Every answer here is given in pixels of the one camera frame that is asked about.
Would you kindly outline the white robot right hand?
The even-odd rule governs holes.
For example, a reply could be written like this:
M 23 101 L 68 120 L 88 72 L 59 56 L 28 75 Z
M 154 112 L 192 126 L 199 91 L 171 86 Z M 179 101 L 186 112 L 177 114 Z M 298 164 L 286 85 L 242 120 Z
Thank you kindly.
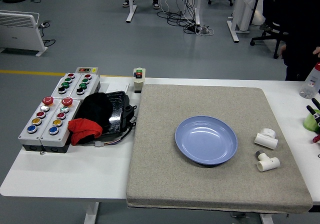
M 320 109 L 320 103 L 317 101 L 316 98 L 312 98 L 311 101 L 313 102 L 313 104 Z M 320 126 L 320 114 L 317 113 L 310 105 L 306 106 L 307 110 L 310 112 L 310 114 L 313 116 L 313 118 L 315 119 L 315 122 L 317 123 L 317 126 Z

